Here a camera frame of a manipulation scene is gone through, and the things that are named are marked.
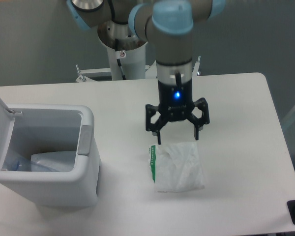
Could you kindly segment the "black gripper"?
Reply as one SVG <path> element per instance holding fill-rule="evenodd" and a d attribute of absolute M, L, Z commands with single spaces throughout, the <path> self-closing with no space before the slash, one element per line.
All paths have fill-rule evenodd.
<path fill-rule="evenodd" d="M 204 97 L 197 101 L 192 100 L 192 80 L 182 83 L 181 87 L 177 85 L 167 85 L 158 81 L 159 105 L 153 106 L 146 104 L 146 131 L 151 131 L 157 137 L 158 144 L 161 144 L 160 130 L 168 123 L 174 121 L 183 121 L 187 119 L 194 125 L 194 138 L 199 139 L 199 131 L 205 124 L 209 124 L 209 107 Z M 192 111 L 198 108 L 202 115 L 197 118 Z M 155 123 L 151 118 L 160 113 Z"/>

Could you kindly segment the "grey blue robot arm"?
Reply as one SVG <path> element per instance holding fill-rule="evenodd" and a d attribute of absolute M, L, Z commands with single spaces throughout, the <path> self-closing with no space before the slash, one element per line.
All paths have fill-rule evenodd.
<path fill-rule="evenodd" d="M 209 124 L 207 101 L 192 100 L 192 29 L 221 13 L 223 0 L 69 0 L 82 29 L 105 26 L 117 51 L 135 41 L 156 49 L 159 104 L 146 105 L 146 130 L 160 136 L 168 122 L 188 120 L 194 136 Z"/>

